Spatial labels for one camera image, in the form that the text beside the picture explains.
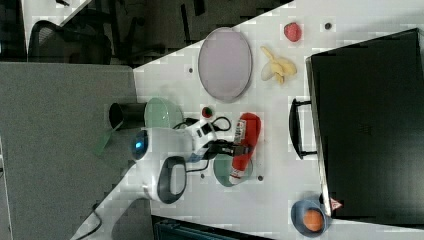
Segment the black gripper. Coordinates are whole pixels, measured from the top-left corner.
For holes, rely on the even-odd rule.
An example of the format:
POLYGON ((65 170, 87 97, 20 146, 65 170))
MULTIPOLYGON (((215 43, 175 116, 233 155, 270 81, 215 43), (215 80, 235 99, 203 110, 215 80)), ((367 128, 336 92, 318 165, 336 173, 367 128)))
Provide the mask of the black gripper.
POLYGON ((207 151, 205 152, 203 159, 210 160, 215 158, 218 154, 240 156, 250 152, 250 148, 246 146, 235 146, 230 150, 230 145, 241 145, 241 142, 226 140, 215 140, 209 142, 207 144, 207 151))

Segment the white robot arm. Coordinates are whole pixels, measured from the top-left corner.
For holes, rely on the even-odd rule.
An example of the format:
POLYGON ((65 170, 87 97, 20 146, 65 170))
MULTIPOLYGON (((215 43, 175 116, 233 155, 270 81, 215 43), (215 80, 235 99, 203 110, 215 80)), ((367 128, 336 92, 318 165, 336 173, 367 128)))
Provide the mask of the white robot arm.
POLYGON ((112 240, 115 224, 134 201, 172 204, 181 198, 191 160, 209 160, 218 154, 242 156, 253 150, 251 144, 219 139, 216 130, 203 119, 183 129, 140 129, 132 145, 134 164, 70 240, 112 240))

